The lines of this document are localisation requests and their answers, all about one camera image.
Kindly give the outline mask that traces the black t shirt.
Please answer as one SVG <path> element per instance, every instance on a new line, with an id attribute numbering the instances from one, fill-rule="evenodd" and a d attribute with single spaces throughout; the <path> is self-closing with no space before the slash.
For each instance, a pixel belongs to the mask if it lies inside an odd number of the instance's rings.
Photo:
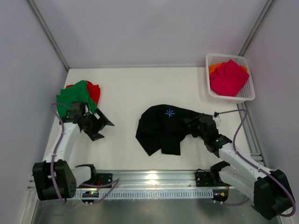
<path id="1" fill-rule="evenodd" d="M 135 137 L 149 156 L 158 150 L 162 154 L 181 155 L 180 142 L 190 134 L 184 120 L 199 115 L 172 105 L 151 106 L 141 115 Z"/>

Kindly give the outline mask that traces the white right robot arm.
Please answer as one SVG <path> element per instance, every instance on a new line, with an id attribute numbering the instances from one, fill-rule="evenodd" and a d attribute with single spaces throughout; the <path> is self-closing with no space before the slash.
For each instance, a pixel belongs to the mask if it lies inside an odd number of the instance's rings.
<path id="1" fill-rule="evenodd" d="M 268 220 L 294 215 L 296 203 L 285 173 L 271 170 L 238 150 L 235 139 L 219 133 L 219 119 L 216 112 L 184 120 L 192 137 L 201 138 L 207 150 L 221 159 L 209 171 L 197 169 L 196 185 L 231 186 L 251 200 L 256 211 Z"/>

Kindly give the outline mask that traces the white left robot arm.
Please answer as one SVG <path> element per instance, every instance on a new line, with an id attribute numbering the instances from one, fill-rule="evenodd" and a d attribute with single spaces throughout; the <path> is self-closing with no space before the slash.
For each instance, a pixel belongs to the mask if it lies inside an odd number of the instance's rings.
<path id="1" fill-rule="evenodd" d="M 32 168 L 39 200 L 66 200 L 75 196 L 79 187 L 100 188 L 98 174 L 93 164 L 78 165 L 71 169 L 68 162 L 75 142 L 81 133 L 91 141 L 104 138 L 100 131 L 114 124 L 96 108 L 92 113 L 87 103 L 72 102 L 66 112 L 58 116 L 59 132 L 53 148 L 42 162 Z"/>

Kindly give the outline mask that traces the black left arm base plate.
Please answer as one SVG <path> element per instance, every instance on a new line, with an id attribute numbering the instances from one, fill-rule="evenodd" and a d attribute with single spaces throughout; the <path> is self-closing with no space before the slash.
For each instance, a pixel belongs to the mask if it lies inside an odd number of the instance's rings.
<path id="1" fill-rule="evenodd" d="M 113 174 L 112 173 L 93 173 L 91 178 L 83 182 L 80 188 L 107 188 L 112 187 Z"/>

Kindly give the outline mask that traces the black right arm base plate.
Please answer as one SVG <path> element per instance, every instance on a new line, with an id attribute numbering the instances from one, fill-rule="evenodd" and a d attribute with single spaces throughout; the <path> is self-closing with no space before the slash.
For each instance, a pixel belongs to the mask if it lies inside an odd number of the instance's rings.
<path id="1" fill-rule="evenodd" d="M 197 187 L 218 187 L 222 185 L 215 171 L 200 168 L 195 171 L 195 182 Z"/>

